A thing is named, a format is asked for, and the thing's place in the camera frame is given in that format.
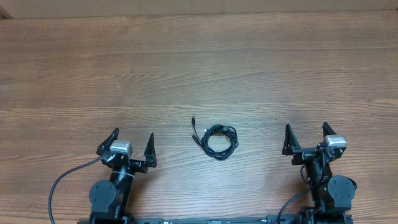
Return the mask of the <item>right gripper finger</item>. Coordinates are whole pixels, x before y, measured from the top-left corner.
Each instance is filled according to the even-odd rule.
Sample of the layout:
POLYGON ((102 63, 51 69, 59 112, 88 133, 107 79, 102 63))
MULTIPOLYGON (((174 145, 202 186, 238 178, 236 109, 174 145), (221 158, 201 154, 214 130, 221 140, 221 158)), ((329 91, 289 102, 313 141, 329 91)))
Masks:
POLYGON ((326 136, 329 135, 336 135, 334 130, 330 127, 330 125, 327 122, 324 122, 322 124, 322 130, 323 130, 323 137, 325 138, 326 136))
POLYGON ((288 123, 285 126, 285 139, 282 148, 282 154, 285 156, 294 155, 299 150, 300 150, 300 144, 297 140, 296 135, 294 134, 291 124, 288 123))

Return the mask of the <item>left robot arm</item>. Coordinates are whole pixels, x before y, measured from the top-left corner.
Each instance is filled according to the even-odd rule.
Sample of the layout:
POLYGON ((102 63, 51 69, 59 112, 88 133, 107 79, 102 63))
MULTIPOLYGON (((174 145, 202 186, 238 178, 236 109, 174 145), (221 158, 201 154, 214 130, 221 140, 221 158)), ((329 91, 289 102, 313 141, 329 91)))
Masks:
POLYGON ((132 158, 131 143, 119 140, 118 135, 119 129, 115 128, 96 151, 111 174, 108 180, 99 180, 90 189, 90 223, 136 223, 126 211, 132 184, 137 173, 146 174, 150 167, 157 167, 154 133, 150 134, 143 161, 132 158))

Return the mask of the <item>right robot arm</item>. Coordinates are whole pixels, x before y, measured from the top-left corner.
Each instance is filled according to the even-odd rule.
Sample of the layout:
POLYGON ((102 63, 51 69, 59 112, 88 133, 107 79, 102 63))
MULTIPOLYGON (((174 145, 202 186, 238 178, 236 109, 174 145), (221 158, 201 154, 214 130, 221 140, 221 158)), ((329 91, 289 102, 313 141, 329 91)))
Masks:
POLYGON ((326 122, 322 124, 323 141, 315 147, 302 148, 292 126, 285 127, 282 154, 292 156, 291 163, 300 166, 300 175, 308 189, 288 200, 277 214, 277 223, 353 223, 346 212, 352 208, 357 184, 343 175, 333 175, 330 163, 339 159, 346 150, 346 139, 336 134, 326 122), (312 196, 311 207, 303 207, 296 215, 283 215, 295 200, 306 194, 312 196))

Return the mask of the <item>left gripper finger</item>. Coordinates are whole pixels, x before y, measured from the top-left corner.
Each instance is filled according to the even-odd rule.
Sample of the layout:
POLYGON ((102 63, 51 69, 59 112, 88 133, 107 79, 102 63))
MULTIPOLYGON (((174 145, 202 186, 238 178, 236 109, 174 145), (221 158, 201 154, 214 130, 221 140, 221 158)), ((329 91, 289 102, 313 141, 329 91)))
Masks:
POLYGON ((98 146, 96 154, 102 156, 106 151, 110 150, 112 143, 118 139, 119 128, 115 128, 114 131, 98 146))
POLYGON ((156 157, 156 153, 155 153, 154 133, 150 134, 150 138, 147 142, 147 146, 144 151, 144 157, 146 158, 147 167, 157 167, 157 157, 156 157))

